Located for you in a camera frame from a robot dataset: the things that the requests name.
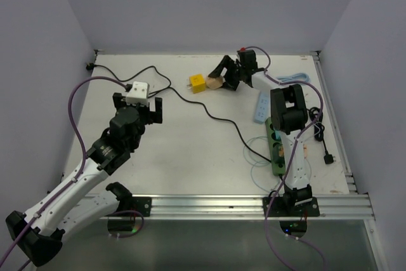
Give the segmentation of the beige dragon cube adapter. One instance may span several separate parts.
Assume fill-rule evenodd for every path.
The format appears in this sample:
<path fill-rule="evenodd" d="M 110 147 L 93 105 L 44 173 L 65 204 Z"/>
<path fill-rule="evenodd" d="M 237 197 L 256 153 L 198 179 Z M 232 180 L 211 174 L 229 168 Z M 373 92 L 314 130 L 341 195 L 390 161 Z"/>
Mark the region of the beige dragon cube adapter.
<path fill-rule="evenodd" d="M 207 77 L 206 86 L 211 90 L 216 90 L 221 88 L 223 85 L 223 77 Z"/>

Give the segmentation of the aluminium front rail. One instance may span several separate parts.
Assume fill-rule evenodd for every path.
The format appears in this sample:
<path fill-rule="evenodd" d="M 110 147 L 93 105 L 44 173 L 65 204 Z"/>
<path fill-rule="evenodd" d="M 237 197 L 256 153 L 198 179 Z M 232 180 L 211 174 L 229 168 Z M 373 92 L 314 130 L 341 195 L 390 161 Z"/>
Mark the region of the aluminium front rail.
<path fill-rule="evenodd" d="M 262 195 L 133 195 L 151 197 L 153 220 L 261 220 L 268 216 L 273 200 Z M 374 218 L 367 195 L 319 195 L 320 216 L 286 217 L 276 220 L 370 220 Z M 68 223 L 84 212 L 109 215 L 120 201 L 111 192 L 85 195 L 62 221 Z"/>

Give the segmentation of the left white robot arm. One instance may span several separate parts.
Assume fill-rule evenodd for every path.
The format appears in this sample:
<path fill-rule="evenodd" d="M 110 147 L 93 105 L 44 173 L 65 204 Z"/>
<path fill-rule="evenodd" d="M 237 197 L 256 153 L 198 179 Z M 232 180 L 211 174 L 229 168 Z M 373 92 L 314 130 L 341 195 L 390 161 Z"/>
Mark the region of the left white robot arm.
<path fill-rule="evenodd" d="M 79 227 L 115 213 L 126 215 L 132 207 L 131 193 L 120 183 L 111 183 L 87 209 L 78 203 L 99 183 L 105 181 L 140 145 L 149 124 L 162 123 L 162 99 L 155 98 L 155 109 L 147 100 L 135 100 L 120 93 L 113 95 L 115 116 L 78 167 L 44 199 L 24 212 L 13 211 L 6 226 L 29 261 L 41 267 L 61 250 L 64 240 Z"/>

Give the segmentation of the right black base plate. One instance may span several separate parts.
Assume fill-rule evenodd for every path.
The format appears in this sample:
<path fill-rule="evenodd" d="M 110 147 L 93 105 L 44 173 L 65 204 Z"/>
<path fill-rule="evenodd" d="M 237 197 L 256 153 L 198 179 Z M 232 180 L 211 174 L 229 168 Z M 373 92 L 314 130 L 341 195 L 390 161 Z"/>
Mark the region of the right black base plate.
<path fill-rule="evenodd" d="M 320 210 L 316 197 L 313 197 L 310 202 L 298 204 L 297 206 L 289 207 L 284 199 L 280 196 L 274 198 L 272 206 L 268 212 L 268 217 L 286 218 L 286 217 L 318 217 Z"/>

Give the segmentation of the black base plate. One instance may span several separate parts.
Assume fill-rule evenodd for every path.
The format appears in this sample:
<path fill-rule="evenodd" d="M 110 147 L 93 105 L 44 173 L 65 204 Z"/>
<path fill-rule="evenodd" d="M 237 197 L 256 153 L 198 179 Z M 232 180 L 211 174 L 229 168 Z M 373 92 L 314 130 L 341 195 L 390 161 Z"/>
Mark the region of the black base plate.
<path fill-rule="evenodd" d="M 129 197 L 121 200 L 118 208 L 110 216 L 136 216 L 134 211 L 137 211 L 143 217 L 149 217 L 151 209 L 151 197 Z"/>
<path fill-rule="evenodd" d="M 298 204 L 297 206 L 289 207 L 284 199 L 280 196 L 274 198 L 272 206 L 268 212 L 268 217 L 286 218 L 286 217 L 318 217 L 320 210 L 316 197 L 313 197 L 310 202 Z"/>

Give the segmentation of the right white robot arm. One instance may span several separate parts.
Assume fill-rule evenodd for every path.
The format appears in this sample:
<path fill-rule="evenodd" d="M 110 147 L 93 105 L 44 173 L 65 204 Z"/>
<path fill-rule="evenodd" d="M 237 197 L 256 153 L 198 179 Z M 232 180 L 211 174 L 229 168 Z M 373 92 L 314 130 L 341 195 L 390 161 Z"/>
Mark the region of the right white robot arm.
<path fill-rule="evenodd" d="M 262 93 L 270 94 L 270 118 L 282 141 L 285 159 L 284 194 L 282 207 L 288 215 L 298 215 L 313 199 L 310 175 L 305 170 L 304 144 L 300 139 L 308 122 L 302 86 L 282 82 L 258 67 L 253 50 L 238 52 L 234 60 L 225 55 L 209 74 L 217 78 L 225 72 L 223 87 L 235 90 L 243 82 Z"/>

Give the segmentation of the green power strip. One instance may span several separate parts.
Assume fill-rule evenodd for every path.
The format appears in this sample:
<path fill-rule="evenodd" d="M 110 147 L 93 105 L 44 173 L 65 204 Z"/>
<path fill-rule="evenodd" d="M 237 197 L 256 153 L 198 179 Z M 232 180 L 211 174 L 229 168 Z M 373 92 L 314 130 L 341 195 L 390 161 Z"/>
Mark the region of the green power strip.
<path fill-rule="evenodd" d="M 281 177 L 285 175 L 285 159 L 282 141 L 278 131 L 275 131 L 272 125 L 271 117 L 265 121 L 268 147 L 272 173 L 274 176 Z"/>

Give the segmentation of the green dragon cube adapter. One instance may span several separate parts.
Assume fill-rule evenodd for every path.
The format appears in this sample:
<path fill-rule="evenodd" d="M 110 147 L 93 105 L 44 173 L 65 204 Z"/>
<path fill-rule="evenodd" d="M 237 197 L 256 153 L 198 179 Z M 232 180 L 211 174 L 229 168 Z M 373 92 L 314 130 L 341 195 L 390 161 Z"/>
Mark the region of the green dragon cube adapter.
<path fill-rule="evenodd" d="M 273 160 L 277 164 L 284 164 L 284 148 L 282 144 L 276 143 L 273 147 Z"/>

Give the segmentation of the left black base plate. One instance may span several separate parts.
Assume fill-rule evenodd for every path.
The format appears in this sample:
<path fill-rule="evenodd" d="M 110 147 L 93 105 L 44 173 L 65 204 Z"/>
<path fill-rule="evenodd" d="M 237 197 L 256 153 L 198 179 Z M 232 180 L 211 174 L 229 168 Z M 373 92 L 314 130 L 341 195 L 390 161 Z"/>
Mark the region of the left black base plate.
<path fill-rule="evenodd" d="M 151 209 L 151 197 L 129 197 L 121 200 L 118 208 L 110 216 L 136 216 L 134 211 L 137 211 L 143 217 L 149 217 Z"/>

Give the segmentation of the yellow cube socket adapter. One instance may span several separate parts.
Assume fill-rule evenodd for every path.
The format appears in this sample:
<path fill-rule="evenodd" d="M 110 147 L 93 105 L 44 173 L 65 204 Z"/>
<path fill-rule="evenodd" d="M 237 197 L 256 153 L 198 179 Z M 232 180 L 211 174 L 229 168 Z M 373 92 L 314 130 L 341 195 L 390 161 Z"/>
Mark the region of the yellow cube socket adapter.
<path fill-rule="evenodd" d="M 188 81 L 187 88 L 190 89 L 193 94 L 201 93 L 206 90 L 206 80 L 202 74 L 192 75 L 188 78 Z"/>

